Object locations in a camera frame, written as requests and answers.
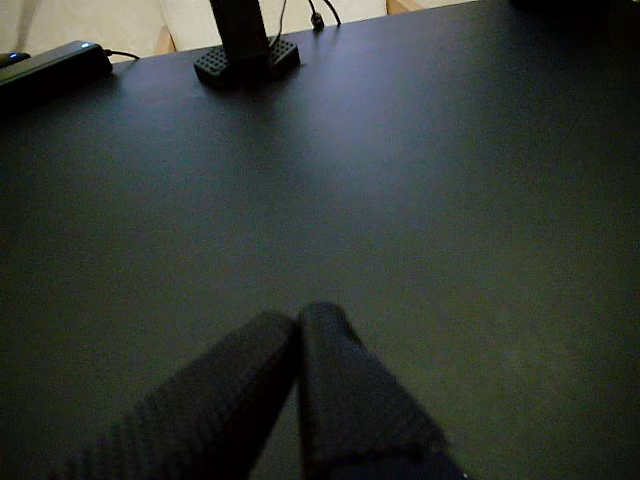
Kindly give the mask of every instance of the black cable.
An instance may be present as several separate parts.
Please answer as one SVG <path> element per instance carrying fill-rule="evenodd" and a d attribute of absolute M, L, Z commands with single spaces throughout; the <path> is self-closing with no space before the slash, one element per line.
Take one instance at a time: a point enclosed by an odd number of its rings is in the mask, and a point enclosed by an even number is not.
<path fill-rule="evenodd" d="M 331 4 L 330 0 L 324 0 L 324 3 L 327 4 L 327 7 L 329 7 L 329 10 L 331 10 L 331 13 L 333 13 L 333 17 L 336 19 L 336 22 L 338 23 L 338 26 L 342 25 L 342 22 L 340 21 L 340 17 L 338 16 L 338 12 L 336 12 L 336 9 L 333 8 L 333 5 Z"/>
<path fill-rule="evenodd" d="M 284 20 L 284 9 L 287 8 L 287 0 L 284 0 L 282 2 L 282 12 L 280 12 L 280 27 L 278 28 L 278 34 L 273 37 L 273 40 L 271 40 L 271 43 L 269 44 L 269 50 L 271 50 L 273 48 L 273 46 L 278 43 L 278 40 L 280 40 L 280 35 L 282 35 L 282 21 Z"/>
<path fill-rule="evenodd" d="M 133 53 L 119 52 L 118 50 L 105 50 L 104 54 L 107 57 L 110 57 L 111 55 L 121 55 L 123 57 L 129 57 L 129 58 L 134 58 L 136 60 L 140 60 L 140 57 L 137 55 L 134 55 Z"/>

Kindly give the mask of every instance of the black perforated base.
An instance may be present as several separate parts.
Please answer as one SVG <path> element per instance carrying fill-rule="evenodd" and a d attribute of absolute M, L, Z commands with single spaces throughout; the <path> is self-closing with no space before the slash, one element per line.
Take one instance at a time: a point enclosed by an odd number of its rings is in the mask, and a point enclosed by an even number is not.
<path fill-rule="evenodd" d="M 307 480 L 464 479 L 442 431 L 362 345 L 339 307 L 300 315 L 300 417 Z"/>
<path fill-rule="evenodd" d="M 147 395 L 51 478 L 246 478 L 298 364 L 295 322 L 263 313 Z"/>
<path fill-rule="evenodd" d="M 271 49 L 264 68 L 240 71 L 230 65 L 222 46 L 213 47 L 194 63 L 201 82 L 215 88 L 228 88 L 247 80 L 273 80 L 280 78 L 300 64 L 298 47 L 285 40 L 278 40 Z"/>

